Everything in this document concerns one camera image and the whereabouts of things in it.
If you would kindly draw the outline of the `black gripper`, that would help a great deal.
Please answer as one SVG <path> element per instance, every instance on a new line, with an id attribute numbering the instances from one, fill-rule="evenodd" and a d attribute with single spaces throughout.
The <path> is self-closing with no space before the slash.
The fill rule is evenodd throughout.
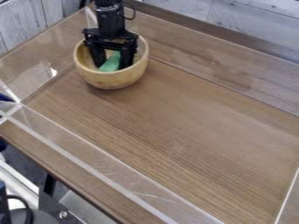
<path id="1" fill-rule="evenodd" d="M 120 29 L 116 33 L 104 33 L 99 28 L 84 28 L 84 45 L 89 50 L 96 67 L 107 61 L 105 50 L 120 52 L 119 68 L 124 69 L 133 64 L 139 35 Z"/>

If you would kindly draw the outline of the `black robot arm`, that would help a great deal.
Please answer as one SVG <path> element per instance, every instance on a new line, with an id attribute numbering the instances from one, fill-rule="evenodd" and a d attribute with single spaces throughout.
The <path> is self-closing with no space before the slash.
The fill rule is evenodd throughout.
<path id="1" fill-rule="evenodd" d="M 108 60 L 105 50 L 120 53 L 119 68 L 133 65 L 139 35 L 127 30 L 123 0 L 95 0 L 96 28 L 84 28 L 84 45 L 88 48 L 93 65 L 101 67 Z"/>

